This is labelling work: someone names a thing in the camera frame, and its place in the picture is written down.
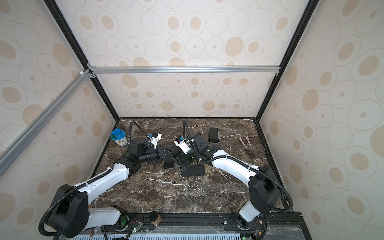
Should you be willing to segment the black phone case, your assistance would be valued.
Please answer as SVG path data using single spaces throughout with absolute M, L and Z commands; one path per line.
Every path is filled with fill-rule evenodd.
M 193 165 L 189 166 L 186 170 L 182 170 L 182 177 L 195 177 L 195 176 L 204 176 L 206 174 L 204 165 Z

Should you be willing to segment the blue-edged smartphone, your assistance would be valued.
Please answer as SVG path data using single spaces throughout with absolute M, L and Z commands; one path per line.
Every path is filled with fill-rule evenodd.
M 181 154 L 176 157 L 176 163 L 182 171 L 187 170 L 193 161 L 194 157 L 192 154 Z

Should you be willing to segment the white-edged smartphone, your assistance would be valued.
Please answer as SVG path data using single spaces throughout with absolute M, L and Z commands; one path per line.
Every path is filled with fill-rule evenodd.
M 219 129 L 216 127 L 209 128 L 209 143 L 218 144 L 219 143 Z

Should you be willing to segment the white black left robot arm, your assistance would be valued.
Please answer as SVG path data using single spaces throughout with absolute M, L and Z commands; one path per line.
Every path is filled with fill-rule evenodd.
M 91 209 L 90 205 L 111 187 L 132 177 L 143 163 L 164 160 L 167 151 L 157 146 L 161 136 L 156 133 L 131 140 L 123 157 L 104 172 L 75 186 L 61 186 L 39 222 L 39 233 L 45 237 L 73 238 L 99 226 L 119 225 L 124 229 L 128 224 L 125 210 L 118 207 Z

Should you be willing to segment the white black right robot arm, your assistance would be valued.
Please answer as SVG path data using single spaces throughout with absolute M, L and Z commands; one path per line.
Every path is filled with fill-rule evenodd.
M 179 136 L 174 144 L 178 153 L 175 160 L 181 170 L 187 170 L 197 161 L 227 172 L 249 188 L 250 200 L 236 214 L 239 224 L 250 223 L 272 211 L 288 213 L 293 209 L 291 195 L 269 166 L 251 165 L 217 146 L 209 146 L 199 133 L 186 139 Z

